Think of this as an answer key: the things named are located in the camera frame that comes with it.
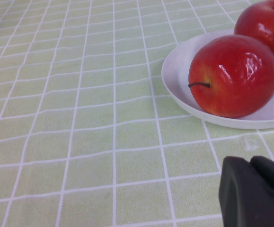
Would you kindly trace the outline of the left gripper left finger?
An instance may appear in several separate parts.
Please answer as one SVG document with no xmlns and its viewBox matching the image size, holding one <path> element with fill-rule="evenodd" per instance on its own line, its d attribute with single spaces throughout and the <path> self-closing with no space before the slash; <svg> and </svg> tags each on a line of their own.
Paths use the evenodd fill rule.
<svg viewBox="0 0 274 227">
<path fill-rule="evenodd" d="M 250 161 L 224 158 L 219 202 L 225 227 L 274 227 L 274 189 Z"/>
</svg>

